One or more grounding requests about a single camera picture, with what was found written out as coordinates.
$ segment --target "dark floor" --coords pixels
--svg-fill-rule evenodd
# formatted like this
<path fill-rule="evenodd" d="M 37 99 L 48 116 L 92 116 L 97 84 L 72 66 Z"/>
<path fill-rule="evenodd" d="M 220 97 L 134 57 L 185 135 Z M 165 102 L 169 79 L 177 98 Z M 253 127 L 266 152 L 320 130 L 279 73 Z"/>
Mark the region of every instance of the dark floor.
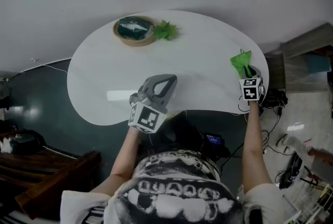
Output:
<path fill-rule="evenodd" d="M 69 61 L 53 64 L 67 70 Z M 113 165 L 128 129 L 127 121 L 112 126 L 96 126 L 82 119 L 73 108 L 67 93 L 65 72 L 41 67 L 10 80 L 12 105 L 5 118 L 19 128 L 40 133 L 48 145 L 82 155 L 100 151 L 104 165 L 100 178 L 105 178 Z M 243 116 L 215 111 L 188 111 L 187 118 L 203 132 L 220 134 L 225 146 L 233 152 L 243 141 L 246 122 Z M 241 149 L 236 156 L 241 156 Z M 241 184 L 241 159 L 232 158 L 224 166 L 221 180 L 236 194 Z"/>

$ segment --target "wooden bench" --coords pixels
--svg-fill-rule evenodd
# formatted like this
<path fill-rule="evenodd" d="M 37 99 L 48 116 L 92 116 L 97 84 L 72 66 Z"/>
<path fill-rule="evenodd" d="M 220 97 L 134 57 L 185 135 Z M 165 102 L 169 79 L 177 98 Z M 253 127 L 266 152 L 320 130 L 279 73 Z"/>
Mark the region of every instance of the wooden bench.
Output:
<path fill-rule="evenodd" d="M 0 140 L 17 133 L 20 131 L 0 134 Z M 100 163 L 96 151 L 77 159 L 49 149 L 29 156 L 0 153 L 0 197 L 4 204 L 0 217 L 21 209 L 34 219 L 47 209 L 59 207 L 64 190 L 91 190 L 91 173 Z"/>

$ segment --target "floor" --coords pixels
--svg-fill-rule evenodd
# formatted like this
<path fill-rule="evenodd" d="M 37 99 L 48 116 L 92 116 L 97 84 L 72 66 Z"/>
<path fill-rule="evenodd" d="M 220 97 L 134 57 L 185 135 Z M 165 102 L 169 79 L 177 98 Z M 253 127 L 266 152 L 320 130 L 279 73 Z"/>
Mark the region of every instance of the floor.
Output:
<path fill-rule="evenodd" d="M 66 70 L 69 61 L 53 64 Z M 66 74 L 48 67 L 41 67 L 16 76 L 10 81 L 12 87 L 12 107 L 5 112 L 5 118 L 15 122 L 20 128 L 33 129 L 40 133 L 46 143 L 64 151 L 84 154 L 91 150 L 101 151 L 104 165 L 99 180 L 111 170 L 114 159 L 122 145 L 127 123 L 112 126 L 96 126 L 82 119 L 74 110 L 67 93 Z M 288 105 L 283 110 L 279 124 L 270 136 L 270 146 L 275 148 L 277 139 L 284 133 L 294 135 L 314 147 L 333 149 L 333 122 L 331 119 L 330 97 L 328 93 L 289 94 Z M 226 147 L 233 152 L 243 141 L 246 130 L 244 116 L 215 111 L 188 111 L 188 120 L 199 130 L 220 134 Z M 276 114 L 266 109 L 261 116 L 262 129 L 270 131 L 277 121 Z M 241 149 L 225 166 L 221 177 L 237 194 L 241 185 Z M 268 149 L 264 160 L 272 178 L 284 170 L 289 161 Z M 309 196 L 313 195 L 307 183 L 297 182 L 281 191 L 298 207 L 302 208 Z M 293 209 L 285 203 L 285 218 Z"/>

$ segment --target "green leaf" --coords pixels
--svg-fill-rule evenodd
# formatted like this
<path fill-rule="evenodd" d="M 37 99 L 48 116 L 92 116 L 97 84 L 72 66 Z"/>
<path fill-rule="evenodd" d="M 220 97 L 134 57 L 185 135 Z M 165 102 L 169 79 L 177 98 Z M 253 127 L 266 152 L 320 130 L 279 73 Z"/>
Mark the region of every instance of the green leaf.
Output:
<path fill-rule="evenodd" d="M 167 25 L 168 25 L 168 23 L 166 21 L 164 21 L 164 20 L 162 20 L 162 22 L 159 24 L 159 26 L 161 28 L 165 28 Z"/>
<path fill-rule="evenodd" d="M 165 39 L 168 41 L 175 38 L 178 34 L 176 25 L 171 25 L 170 22 L 164 20 L 154 28 L 153 32 L 156 39 Z"/>

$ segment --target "tiled floor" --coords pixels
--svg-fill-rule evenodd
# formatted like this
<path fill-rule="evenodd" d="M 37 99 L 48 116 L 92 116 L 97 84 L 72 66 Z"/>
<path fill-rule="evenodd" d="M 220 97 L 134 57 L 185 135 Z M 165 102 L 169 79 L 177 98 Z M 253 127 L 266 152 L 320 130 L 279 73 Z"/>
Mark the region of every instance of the tiled floor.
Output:
<path fill-rule="evenodd" d="M 283 148 L 276 148 L 275 143 L 282 134 L 288 133 L 301 141 L 311 139 L 307 144 L 333 152 L 333 120 L 329 93 L 297 93 L 287 94 L 287 97 L 288 105 L 270 136 L 270 146 L 277 151 L 283 151 Z M 261 117 L 262 129 L 270 131 L 276 120 L 277 116 L 274 112 L 268 110 Z M 289 156 L 283 156 L 268 149 L 264 160 L 273 181 L 277 173 L 284 170 L 289 159 Z M 317 198 L 319 193 L 321 191 L 313 191 L 313 188 L 303 181 L 298 181 L 290 188 L 281 190 L 281 194 L 285 194 L 301 210 L 304 204 L 309 203 L 309 197 Z M 293 212 L 291 207 L 286 206 L 285 217 L 288 217 L 291 212 Z"/>

